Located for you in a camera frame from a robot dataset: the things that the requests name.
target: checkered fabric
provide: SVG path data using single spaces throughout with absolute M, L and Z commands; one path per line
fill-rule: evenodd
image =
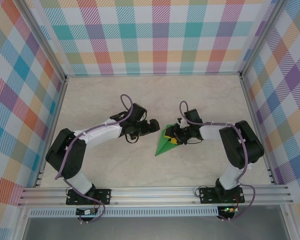
M 265 15 L 263 16 L 263 19 L 258 27 L 258 30 L 255 32 L 253 39 L 249 45 L 249 48 L 244 55 L 243 61 L 241 62 L 238 72 L 242 72 L 242 70 L 247 62 L 247 59 L 249 58 L 252 49 L 254 49 L 257 41 L 259 40 L 260 34 L 263 32 L 264 27 L 266 26 L 266 22 L 269 19 L 269 17 L 271 16 L 271 13 L 272 13 L 277 1 L 278 0 L 271 0 L 271 3 L 269 5 L 268 9 L 266 10 Z
M 296 202 L 300 229 L 300 0 L 289 1 L 247 85 L 276 175 Z
M 42 11 L 34 8 L 37 1 Z M 192 74 L 237 72 L 264 2 L 28 0 L 28 5 L 44 32 L 55 36 L 49 42 L 67 72 Z
M 0 240 L 35 177 L 61 80 L 12 0 L 0 0 Z

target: vented metal strip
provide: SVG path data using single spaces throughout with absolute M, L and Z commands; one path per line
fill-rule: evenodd
M 193 217 L 218 216 L 216 206 L 194 207 L 106 207 L 102 217 Z M 32 208 L 30 218 L 76 218 L 76 208 Z

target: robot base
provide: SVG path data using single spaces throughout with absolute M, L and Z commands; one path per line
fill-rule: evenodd
M 215 187 L 201 187 L 199 188 L 199 196 L 201 204 L 243 204 L 245 202 L 244 192 L 241 187 L 237 187 L 228 197 L 220 200 Z
M 110 204 L 111 189 L 94 189 L 94 192 L 85 194 L 91 198 L 101 201 L 104 205 Z M 95 202 L 85 197 L 80 196 L 74 190 L 70 189 L 67 192 L 66 205 L 94 205 Z

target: green paper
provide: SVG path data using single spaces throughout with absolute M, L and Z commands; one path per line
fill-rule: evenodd
M 165 137 L 166 129 L 173 126 L 173 125 L 174 124 L 167 125 L 165 127 L 165 129 L 162 130 L 160 140 L 159 140 L 159 144 L 158 144 L 158 147 L 156 149 L 155 156 L 158 156 L 159 154 L 163 154 L 164 152 L 169 151 L 169 150 L 171 150 L 171 149 L 178 146 L 176 144 L 173 144 L 173 143 L 169 142 L 169 138 Z

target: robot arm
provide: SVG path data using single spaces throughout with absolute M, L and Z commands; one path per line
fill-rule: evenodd
M 61 130 L 45 157 L 46 161 L 55 170 L 60 171 L 69 144 L 76 136 L 83 133 L 72 145 L 61 176 L 81 194 L 93 195 L 95 186 L 81 170 L 86 149 L 122 136 L 125 136 L 127 141 L 128 135 L 132 140 L 138 139 L 140 136 L 154 133 L 160 129 L 157 120 L 151 119 L 148 123 L 145 119 L 146 117 L 144 117 L 147 116 L 147 110 L 136 103 L 133 104 L 132 113 L 128 119 L 119 124 L 113 124 L 124 119 L 128 112 L 129 110 L 111 116 L 103 123 L 104 126 L 89 132 L 85 132 L 86 129 L 70 131 L 68 128 L 65 128 Z
M 220 202 L 232 198 L 233 195 L 240 194 L 240 187 L 237 181 L 245 168 L 245 155 L 243 146 L 236 131 L 226 125 L 203 124 L 196 109 L 184 113 L 185 118 L 178 118 L 178 123 L 169 127 L 165 132 L 165 137 L 170 138 L 171 143 L 177 145 L 188 144 L 188 140 L 196 138 L 198 140 L 220 140 L 223 143 L 225 153 L 229 160 L 229 165 L 224 174 L 216 180 L 214 191 Z M 252 166 L 264 155 L 264 148 L 257 136 L 246 121 L 239 121 L 235 124 L 239 129 L 245 143 L 248 155 L 248 165 Z

